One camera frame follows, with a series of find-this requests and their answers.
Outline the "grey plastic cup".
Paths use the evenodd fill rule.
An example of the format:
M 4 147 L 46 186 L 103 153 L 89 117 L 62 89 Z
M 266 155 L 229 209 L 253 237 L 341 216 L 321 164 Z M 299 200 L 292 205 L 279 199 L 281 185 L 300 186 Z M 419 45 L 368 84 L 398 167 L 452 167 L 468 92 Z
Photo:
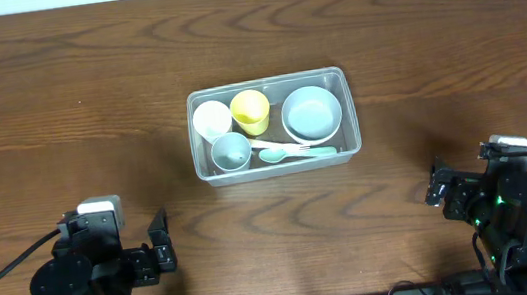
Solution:
M 249 170 L 252 148 L 241 133 L 230 132 L 216 140 L 211 149 L 211 159 L 224 173 Z

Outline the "white plastic cup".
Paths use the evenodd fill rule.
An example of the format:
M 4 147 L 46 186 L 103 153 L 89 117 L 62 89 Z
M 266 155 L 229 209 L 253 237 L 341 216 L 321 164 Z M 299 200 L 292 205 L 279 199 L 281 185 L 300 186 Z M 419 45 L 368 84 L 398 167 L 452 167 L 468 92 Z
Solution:
M 232 121 L 230 108 L 214 100 L 203 102 L 192 116 L 194 130 L 210 144 L 231 132 Z

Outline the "mint green plastic spoon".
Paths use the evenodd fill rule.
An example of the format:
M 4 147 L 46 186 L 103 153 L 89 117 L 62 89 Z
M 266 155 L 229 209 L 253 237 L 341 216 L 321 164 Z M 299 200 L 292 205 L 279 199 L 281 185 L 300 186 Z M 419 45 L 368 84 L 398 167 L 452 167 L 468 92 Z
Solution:
M 266 163 L 280 163 L 282 160 L 289 158 L 313 158 L 313 157 L 322 157 L 330 156 L 337 154 L 337 149 L 333 146 L 329 147 L 313 147 L 313 148 L 304 148 L 296 150 L 285 150 L 285 149 L 263 149 L 258 153 L 259 158 Z

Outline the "white plastic bowl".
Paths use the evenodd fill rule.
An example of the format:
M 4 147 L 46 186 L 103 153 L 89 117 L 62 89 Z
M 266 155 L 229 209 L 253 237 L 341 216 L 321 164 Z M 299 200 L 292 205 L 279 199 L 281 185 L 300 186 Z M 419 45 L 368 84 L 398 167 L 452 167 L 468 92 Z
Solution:
M 289 136 L 300 144 L 319 145 L 332 139 L 340 129 L 339 120 L 314 120 L 311 123 L 287 125 L 284 127 Z

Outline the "grey plastic bowl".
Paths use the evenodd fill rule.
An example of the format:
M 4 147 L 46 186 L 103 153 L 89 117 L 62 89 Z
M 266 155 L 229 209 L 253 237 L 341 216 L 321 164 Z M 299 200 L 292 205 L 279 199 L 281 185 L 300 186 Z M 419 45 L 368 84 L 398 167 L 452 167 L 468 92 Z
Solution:
M 288 95 L 282 105 L 283 128 L 287 125 L 311 123 L 314 120 L 342 121 L 343 110 L 340 102 L 322 87 L 301 87 Z

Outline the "pink plastic fork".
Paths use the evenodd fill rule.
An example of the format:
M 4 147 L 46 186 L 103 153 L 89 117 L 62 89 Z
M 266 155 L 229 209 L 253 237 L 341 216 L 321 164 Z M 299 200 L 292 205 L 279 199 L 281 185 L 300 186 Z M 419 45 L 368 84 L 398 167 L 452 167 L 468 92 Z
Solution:
M 305 151 L 307 149 L 310 148 L 309 145 L 306 145 L 306 144 L 299 144 L 299 143 L 296 143 L 296 144 L 293 144 L 293 143 L 277 143 L 277 142 L 269 142 L 269 141 L 262 141 L 262 140 L 258 140 L 258 139 L 251 139 L 251 138 L 248 138 L 248 142 L 250 143 L 250 146 L 251 148 L 253 149 L 275 149 L 275 150 L 285 150 L 286 152 L 290 151 L 290 152 L 297 152 L 297 151 Z

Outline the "yellow plastic cup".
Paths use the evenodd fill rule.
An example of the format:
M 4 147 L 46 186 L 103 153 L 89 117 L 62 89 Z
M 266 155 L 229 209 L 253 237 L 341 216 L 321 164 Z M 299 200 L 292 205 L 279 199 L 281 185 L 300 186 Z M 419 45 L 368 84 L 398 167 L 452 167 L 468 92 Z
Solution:
M 268 98 L 257 90 L 243 90 L 230 103 L 232 117 L 251 136 L 259 136 L 269 127 Z

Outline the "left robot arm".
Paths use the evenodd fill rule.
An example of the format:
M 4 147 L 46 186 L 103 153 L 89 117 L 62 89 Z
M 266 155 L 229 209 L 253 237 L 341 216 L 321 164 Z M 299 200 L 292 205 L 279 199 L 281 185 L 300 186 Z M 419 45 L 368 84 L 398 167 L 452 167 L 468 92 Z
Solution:
M 33 276 L 30 293 L 131 295 L 134 288 L 157 285 L 161 275 L 177 269 L 164 209 L 148 226 L 151 243 L 138 248 L 123 248 L 119 220 L 113 211 L 66 213 L 57 224 L 61 237 L 52 260 Z

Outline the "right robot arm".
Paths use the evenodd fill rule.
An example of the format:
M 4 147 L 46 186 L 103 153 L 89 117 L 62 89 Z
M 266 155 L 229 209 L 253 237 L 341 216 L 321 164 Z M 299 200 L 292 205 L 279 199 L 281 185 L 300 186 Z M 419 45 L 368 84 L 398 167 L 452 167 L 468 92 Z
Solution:
M 486 280 L 495 289 L 527 295 L 527 150 L 485 150 L 481 158 L 483 173 L 461 172 L 437 158 L 425 203 L 442 204 L 444 218 L 473 226 L 491 259 Z

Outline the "clear plastic container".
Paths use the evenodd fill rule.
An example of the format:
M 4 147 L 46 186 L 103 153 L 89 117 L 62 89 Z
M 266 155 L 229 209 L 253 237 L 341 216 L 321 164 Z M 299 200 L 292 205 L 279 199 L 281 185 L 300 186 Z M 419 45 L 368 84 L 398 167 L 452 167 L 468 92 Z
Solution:
M 329 141 L 319 145 L 309 145 L 313 147 L 333 146 L 337 149 L 337 154 L 313 158 L 289 158 L 280 163 L 266 163 L 262 161 L 258 153 L 262 149 L 253 149 L 251 154 L 250 168 L 245 171 L 224 173 L 217 167 L 211 159 L 211 149 L 213 144 L 204 140 L 201 135 L 194 130 L 192 116 L 199 105 L 206 101 L 219 101 L 230 107 L 232 99 L 236 94 L 244 90 L 257 90 L 262 92 L 269 101 L 269 127 L 266 132 L 259 136 L 247 134 L 234 120 L 232 121 L 231 132 L 241 133 L 247 139 L 258 139 L 273 141 L 277 143 L 298 143 L 283 128 L 281 122 L 281 109 L 285 99 L 293 91 L 301 87 L 318 86 L 337 97 L 343 110 L 340 129 Z M 329 167 L 339 165 L 350 160 L 362 146 L 361 133 L 358 125 L 358 117 L 354 101 L 350 93 L 346 77 L 340 68 L 324 67 L 323 69 L 302 71 L 300 73 L 284 74 L 275 77 L 260 78 L 243 83 L 229 84 L 211 89 L 202 89 L 190 94 L 187 99 L 188 128 L 191 144 L 191 152 L 194 160 L 196 175 L 210 185 L 225 186 L 233 183 L 256 181 L 267 177 L 288 175 L 298 171 L 313 170 L 314 168 Z

